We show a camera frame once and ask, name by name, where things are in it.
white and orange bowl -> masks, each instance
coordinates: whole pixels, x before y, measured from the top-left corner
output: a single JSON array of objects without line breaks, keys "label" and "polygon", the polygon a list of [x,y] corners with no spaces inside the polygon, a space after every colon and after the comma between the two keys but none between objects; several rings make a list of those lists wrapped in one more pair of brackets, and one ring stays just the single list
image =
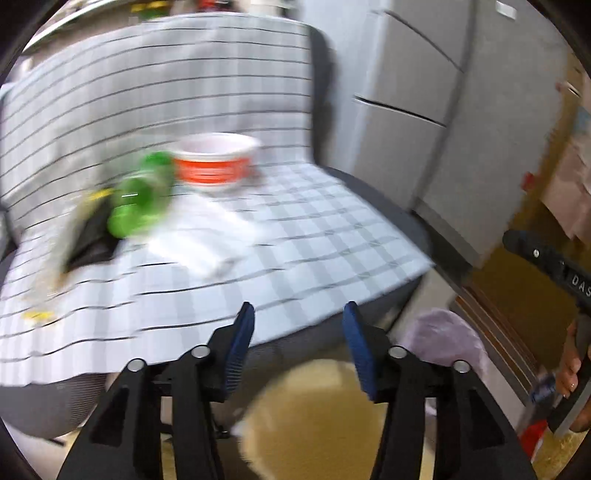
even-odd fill
[{"label": "white and orange bowl", "polygon": [[208,133],[184,137],[171,146],[177,178],[203,190],[223,190],[248,177],[261,142],[246,135]]}]

striped cloth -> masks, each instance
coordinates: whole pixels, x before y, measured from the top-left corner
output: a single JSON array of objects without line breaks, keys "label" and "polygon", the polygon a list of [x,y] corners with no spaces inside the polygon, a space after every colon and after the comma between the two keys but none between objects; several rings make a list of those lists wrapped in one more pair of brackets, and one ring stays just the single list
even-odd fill
[{"label": "striped cloth", "polygon": [[[306,26],[293,21],[172,17],[75,44],[8,92],[1,199],[21,242],[0,296],[0,384],[175,359],[245,300],[256,308],[253,341],[267,342],[428,269],[400,231],[311,163],[309,48]],[[24,319],[64,208],[142,153],[206,131],[262,141],[256,175],[216,201],[265,223],[265,243],[203,281],[126,242],[110,263],[68,276],[54,320]]]}]

green object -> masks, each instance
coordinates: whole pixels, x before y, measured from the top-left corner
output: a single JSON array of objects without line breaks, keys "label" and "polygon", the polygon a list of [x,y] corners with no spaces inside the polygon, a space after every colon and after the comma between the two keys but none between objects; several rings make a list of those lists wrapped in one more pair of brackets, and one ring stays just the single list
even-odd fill
[{"label": "green object", "polygon": [[168,205],[174,183],[173,159],[167,152],[148,154],[139,170],[127,175],[111,196],[111,235],[127,238],[156,223]]}]

silver screw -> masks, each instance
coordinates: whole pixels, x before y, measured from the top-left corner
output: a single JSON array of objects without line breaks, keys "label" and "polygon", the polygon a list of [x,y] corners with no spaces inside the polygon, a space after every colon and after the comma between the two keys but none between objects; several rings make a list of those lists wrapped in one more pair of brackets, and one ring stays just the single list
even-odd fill
[{"label": "silver screw", "polygon": [[388,355],[392,358],[404,358],[407,355],[407,351],[402,346],[393,346],[390,350],[388,350]]},{"label": "silver screw", "polygon": [[130,369],[132,372],[139,372],[140,370],[145,367],[146,362],[144,362],[141,358],[134,358],[131,362],[127,364],[127,368]]},{"label": "silver screw", "polygon": [[205,358],[210,353],[211,350],[205,345],[196,346],[193,350],[191,350],[191,355],[193,355],[195,358]]},{"label": "silver screw", "polygon": [[464,360],[456,360],[453,363],[453,369],[461,374],[467,374],[470,371],[470,364]]}]

checkered fabric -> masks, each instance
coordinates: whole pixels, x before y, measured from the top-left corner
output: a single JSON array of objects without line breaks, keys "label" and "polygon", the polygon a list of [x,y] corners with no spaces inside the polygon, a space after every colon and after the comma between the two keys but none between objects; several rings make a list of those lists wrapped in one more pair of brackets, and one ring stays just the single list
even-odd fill
[{"label": "checkered fabric", "polygon": [[[0,182],[21,242],[0,295],[0,384],[176,359],[231,323],[243,301],[256,308],[253,343],[268,342],[425,272],[418,248],[310,162],[311,91],[306,26],[241,14],[93,37],[15,85],[2,115]],[[248,184],[216,201],[264,223],[265,243],[213,281],[124,243],[110,263],[68,276],[54,320],[24,319],[68,202],[117,181],[147,149],[205,131],[263,142]]]}]

